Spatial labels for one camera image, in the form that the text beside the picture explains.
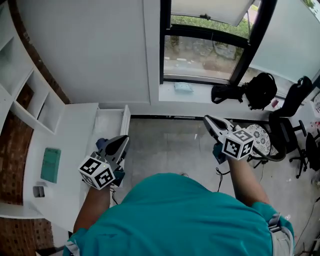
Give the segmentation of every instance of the windowsill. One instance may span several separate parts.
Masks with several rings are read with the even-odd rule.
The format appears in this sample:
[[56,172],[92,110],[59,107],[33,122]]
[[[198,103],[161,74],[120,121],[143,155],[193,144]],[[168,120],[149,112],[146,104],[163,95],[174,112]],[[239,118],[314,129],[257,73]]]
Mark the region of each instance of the windowsill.
[[[210,104],[217,107],[228,107],[228,108],[240,108],[250,110],[248,107],[248,100],[245,95],[242,97],[243,102],[240,103],[236,99],[226,99],[220,104],[214,104],[211,101],[211,90],[212,85],[206,84],[195,84],[188,83],[193,89],[193,93],[179,93],[175,91],[174,82],[163,82],[159,86],[159,101],[160,102],[180,102],[180,103],[199,103],[199,104]],[[275,111],[283,105],[284,100],[277,98],[279,101],[278,105],[272,107],[271,104],[264,108],[265,111]]]

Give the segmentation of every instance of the green notebook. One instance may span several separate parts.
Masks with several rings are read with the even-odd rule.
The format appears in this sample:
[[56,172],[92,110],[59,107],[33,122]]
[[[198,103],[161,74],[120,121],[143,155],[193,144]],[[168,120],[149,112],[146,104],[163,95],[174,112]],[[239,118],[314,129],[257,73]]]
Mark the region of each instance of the green notebook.
[[44,151],[41,179],[57,183],[61,150],[47,147]]

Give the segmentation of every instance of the red brick wall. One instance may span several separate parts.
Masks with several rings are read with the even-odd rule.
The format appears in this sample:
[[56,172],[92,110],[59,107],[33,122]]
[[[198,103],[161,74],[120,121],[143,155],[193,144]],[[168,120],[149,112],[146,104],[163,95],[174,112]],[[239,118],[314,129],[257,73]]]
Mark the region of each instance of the red brick wall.
[[[15,0],[9,0],[15,28],[31,59],[43,77],[65,104],[70,101],[41,61],[36,49],[29,42]],[[32,90],[23,87],[18,102],[28,105]],[[9,204],[23,204],[23,179],[26,157],[33,129],[9,112],[0,135],[0,200]],[[36,250],[54,247],[51,223],[46,219],[0,218],[0,255],[34,256]]]

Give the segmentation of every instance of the teal t-shirt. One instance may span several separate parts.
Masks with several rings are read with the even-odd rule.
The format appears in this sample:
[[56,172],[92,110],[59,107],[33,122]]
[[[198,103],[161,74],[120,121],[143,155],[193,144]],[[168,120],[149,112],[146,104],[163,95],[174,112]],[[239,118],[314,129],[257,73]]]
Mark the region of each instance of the teal t-shirt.
[[[69,241],[82,256],[271,256],[268,221],[275,213],[268,204],[247,207],[191,178],[161,173],[137,184]],[[294,236],[291,224],[280,222]]]

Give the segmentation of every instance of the gray floor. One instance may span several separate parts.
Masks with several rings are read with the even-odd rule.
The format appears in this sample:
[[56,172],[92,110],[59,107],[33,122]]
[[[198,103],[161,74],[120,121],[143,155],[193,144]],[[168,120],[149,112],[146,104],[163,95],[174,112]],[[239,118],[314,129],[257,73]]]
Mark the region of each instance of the gray floor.
[[[131,188],[144,178],[157,173],[187,173],[208,190],[218,190],[221,172],[229,171],[227,163],[219,165],[212,155],[215,140],[208,134],[202,121],[132,119],[129,135],[130,150],[125,161],[126,175],[123,188],[117,188],[118,203]],[[289,218],[297,242],[307,224],[313,204],[320,197],[320,190],[311,184],[315,172],[308,169],[296,179],[298,162],[289,163],[289,157],[281,162],[269,162],[264,168],[254,169],[258,181],[265,189],[272,206]],[[230,175],[225,175],[220,192],[235,196]],[[297,247],[299,253],[308,248],[320,230],[320,201],[314,206],[313,214]]]

